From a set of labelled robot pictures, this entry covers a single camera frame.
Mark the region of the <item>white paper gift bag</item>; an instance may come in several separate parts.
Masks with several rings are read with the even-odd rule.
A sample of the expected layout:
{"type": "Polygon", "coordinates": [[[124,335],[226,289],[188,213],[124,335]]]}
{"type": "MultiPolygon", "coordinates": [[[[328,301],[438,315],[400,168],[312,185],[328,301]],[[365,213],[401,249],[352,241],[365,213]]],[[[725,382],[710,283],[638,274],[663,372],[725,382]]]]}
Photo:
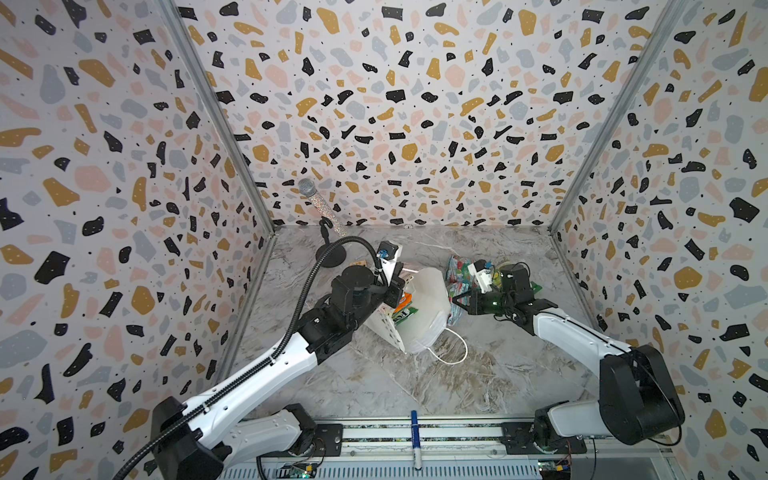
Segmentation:
{"type": "Polygon", "coordinates": [[[450,301],[443,274],[432,267],[419,271],[406,269],[405,272],[408,276],[405,280],[404,292],[413,295],[409,306],[416,307],[418,312],[395,326],[390,319],[394,308],[382,304],[369,317],[365,325],[400,353],[416,355],[429,352],[445,365],[454,366],[463,363],[468,355],[468,345],[461,335],[447,325],[450,301]],[[447,361],[433,349],[435,342],[443,333],[456,336],[462,344],[464,352],[458,360],[447,361]]]}

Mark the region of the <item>teal fruit Fox's candy bag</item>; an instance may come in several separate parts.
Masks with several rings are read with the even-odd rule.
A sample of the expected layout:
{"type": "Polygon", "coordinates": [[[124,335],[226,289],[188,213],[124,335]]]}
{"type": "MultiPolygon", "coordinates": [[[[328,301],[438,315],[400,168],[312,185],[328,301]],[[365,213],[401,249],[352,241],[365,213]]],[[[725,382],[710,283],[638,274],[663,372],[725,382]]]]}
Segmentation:
{"type": "Polygon", "coordinates": [[[452,255],[445,271],[445,283],[451,295],[463,293],[474,285],[474,275],[469,267],[473,262],[464,257],[452,255]]]}

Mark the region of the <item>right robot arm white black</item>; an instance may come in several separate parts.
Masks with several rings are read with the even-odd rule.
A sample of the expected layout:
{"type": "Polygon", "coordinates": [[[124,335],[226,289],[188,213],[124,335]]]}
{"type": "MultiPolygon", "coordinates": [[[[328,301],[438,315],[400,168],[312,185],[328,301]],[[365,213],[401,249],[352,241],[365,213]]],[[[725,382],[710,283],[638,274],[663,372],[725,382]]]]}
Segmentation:
{"type": "Polygon", "coordinates": [[[496,269],[477,261],[468,264],[467,272],[472,284],[453,296],[456,307],[515,324],[563,350],[598,380],[596,399],[560,402],[535,412],[529,436],[537,449],[553,452],[575,437],[612,437],[635,445],[682,429],[684,409],[659,350],[615,340],[537,297],[523,262],[496,269]]]}

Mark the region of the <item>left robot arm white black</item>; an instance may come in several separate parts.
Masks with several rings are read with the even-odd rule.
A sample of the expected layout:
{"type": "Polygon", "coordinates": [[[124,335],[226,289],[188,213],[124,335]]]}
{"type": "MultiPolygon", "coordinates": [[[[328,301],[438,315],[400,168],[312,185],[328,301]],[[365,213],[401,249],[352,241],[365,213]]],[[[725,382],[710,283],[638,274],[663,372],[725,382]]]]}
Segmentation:
{"type": "Polygon", "coordinates": [[[247,455],[303,452],[315,423],[298,404],[246,426],[239,423],[294,378],[349,344],[379,308],[395,307],[405,281],[400,261],[385,262],[385,283],[370,269],[352,265],[332,282],[326,301],[302,314],[285,347],[261,357],[209,390],[181,402],[168,397],[152,413],[153,455],[165,479],[216,479],[247,455]]]}

